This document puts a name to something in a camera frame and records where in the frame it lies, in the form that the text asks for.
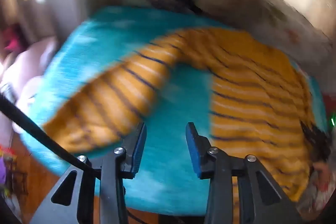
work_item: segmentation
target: curtain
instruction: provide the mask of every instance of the curtain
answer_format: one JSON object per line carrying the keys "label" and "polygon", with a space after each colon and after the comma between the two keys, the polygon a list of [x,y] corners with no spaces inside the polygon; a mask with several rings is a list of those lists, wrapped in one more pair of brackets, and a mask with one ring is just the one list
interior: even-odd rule
{"label": "curtain", "polygon": [[43,37],[55,35],[47,7],[43,1],[0,0],[0,11],[2,15],[1,29],[19,23],[30,44]]}

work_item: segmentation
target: pink object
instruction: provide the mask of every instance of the pink object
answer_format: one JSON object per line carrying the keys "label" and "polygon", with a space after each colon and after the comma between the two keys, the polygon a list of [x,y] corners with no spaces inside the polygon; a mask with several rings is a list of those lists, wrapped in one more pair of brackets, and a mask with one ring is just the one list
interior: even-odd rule
{"label": "pink object", "polygon": [[327,202],[329,201],[331,195],[334,193],[336,188],[336,174],[331,175],[330,182],[327,184],[323,191],[318,190],[316,198],[313,202],[313,210],[321,211]]}
{"label": "pink object", "polygon": [[0,184],[6,183],[6,167],[3,157],[0,157]]}
{"label": "pink object", "polygon": [[20,38],[14,31],[14,27],[8,27],[3,32],[3,37],[5,40],[9,40],[9,45],[5,47],[6,50],[11,52],[23,52],[24,48],[22,47],[20,43]]}
{"label": "pink object", "polygon": [[17,98],[21,96],[26,83],[35,76],[43,75],[51,58],[58,48],[54,37],[45,38],[32,44],[25,52],[18,55],[3,75],[3,80],[10,83]]}

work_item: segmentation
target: turquoise fabric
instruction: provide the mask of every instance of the turquoise fabric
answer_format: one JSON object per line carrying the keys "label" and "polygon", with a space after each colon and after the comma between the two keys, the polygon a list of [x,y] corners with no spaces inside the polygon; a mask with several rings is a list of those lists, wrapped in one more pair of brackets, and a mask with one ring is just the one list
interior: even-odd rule
{"label": "turquoise fabric", "polygon": [[[200,26],[225,27],[207,18],[161,10],[107,7],[99,11],[83,22],[57,53],[29,116],[42,125],[80,86],[117,60],[160,35]],[[124,180],[127,206],[161,214],[205,214],[209,181],[199,180],[193,172],[185,125],[194,122],[201,135],[209,135],[210,85],[209,74],[189,66],[178,65],[172,72],[145,121],[147,140],[139,173],[133,180]],[[23,132],[21,139],[53,173],[61,175],[67,169],[67,163],[28,133]],[[97,157],[112,147],[87,156]],[[96,180],[96,194],[99,185]]]}
{"label": "turquoise fabric", "polygon": [[306,81],[309,85],[310,93],[311,93],[311,106],[315,118],[315,124],[316,126],[322,130],[323,132],[327,132],[328,130],[328,123],[327,123],[327,115],[326,115],[326,109],[323,102],[323,97],[319,88],[319,85],[314,77],[311,77],[307,75],[305,72],[303,72],[300,67],[291,60],[292,66],[298,70],[301,71],[302,74],[305,76]]}

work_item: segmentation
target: orange towel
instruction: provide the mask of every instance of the orange towel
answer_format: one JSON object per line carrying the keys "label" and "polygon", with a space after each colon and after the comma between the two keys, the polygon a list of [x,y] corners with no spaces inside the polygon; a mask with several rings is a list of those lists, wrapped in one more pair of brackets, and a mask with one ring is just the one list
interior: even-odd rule
{"label": "orange towel", "polygon": [[212,144],[256,155],[298,200],[309,178],[300,127],[314,120],[309,88],[285,54],[245,32],[189,29],[158,38],[83,86],[43,128],[69,152],[117,142],[150,113],[178,62],[213,75]]}

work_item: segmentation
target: black bracket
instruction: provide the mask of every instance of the black bracket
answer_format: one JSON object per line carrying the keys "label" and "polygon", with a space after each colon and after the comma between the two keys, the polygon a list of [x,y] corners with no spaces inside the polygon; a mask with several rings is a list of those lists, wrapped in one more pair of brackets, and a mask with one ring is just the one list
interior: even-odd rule
{"label": "black bracket", "polygon": [[[139,123],[120,147],[103,157],[100,169],[100,223],[128,224],[123,179],[133,179],[139,170],[147,129]],[[91,168],[85,156],[79,160]],[[30,224],[92,224],[95,172],[73,165],[58,180],[36,210]]]}
{"label": "black bracket", "polygon": [[294,203],[254,155],[241,159],[211,147],[192,122],[186,139],[195,173],[210,179],[205,224],[233,222],[232,177],[238,178],[241,224],[303,223]]}

